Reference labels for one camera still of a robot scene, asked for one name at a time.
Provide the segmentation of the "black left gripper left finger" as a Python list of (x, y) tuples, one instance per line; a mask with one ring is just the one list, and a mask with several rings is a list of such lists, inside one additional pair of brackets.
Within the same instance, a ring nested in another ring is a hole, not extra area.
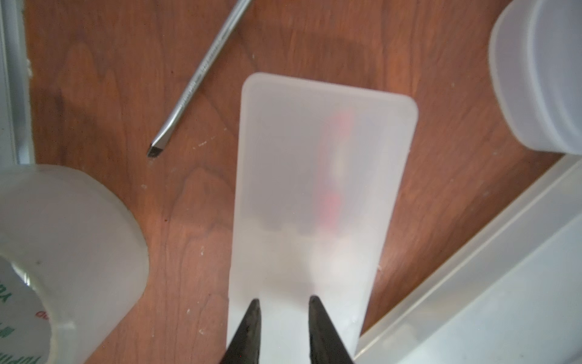
[(253, 299), (222, 357), (220, 364), (259, 364), (262, 311), (259, 299)]

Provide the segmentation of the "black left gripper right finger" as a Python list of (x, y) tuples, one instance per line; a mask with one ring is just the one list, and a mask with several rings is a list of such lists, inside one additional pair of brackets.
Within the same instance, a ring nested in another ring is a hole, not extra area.
[(353, 364), (321, 299), (309, 298), (309, 347), (312, 364)]

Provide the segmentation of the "small translucent pencil case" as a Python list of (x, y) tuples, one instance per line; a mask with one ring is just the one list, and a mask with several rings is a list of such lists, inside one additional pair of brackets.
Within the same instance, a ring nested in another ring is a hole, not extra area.
[(417, 122), (409, 96), (246, 79), (227, 335), (259, 300), (260, 362), (309, 362), (314, 295), (355, 353)]

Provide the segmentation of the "wide translucent pencil case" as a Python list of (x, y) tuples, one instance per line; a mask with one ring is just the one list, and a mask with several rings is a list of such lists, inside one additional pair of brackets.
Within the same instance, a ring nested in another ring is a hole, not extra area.
[(358, 363), (579, 363), (581, 159), (564, 156), (360, 339)]

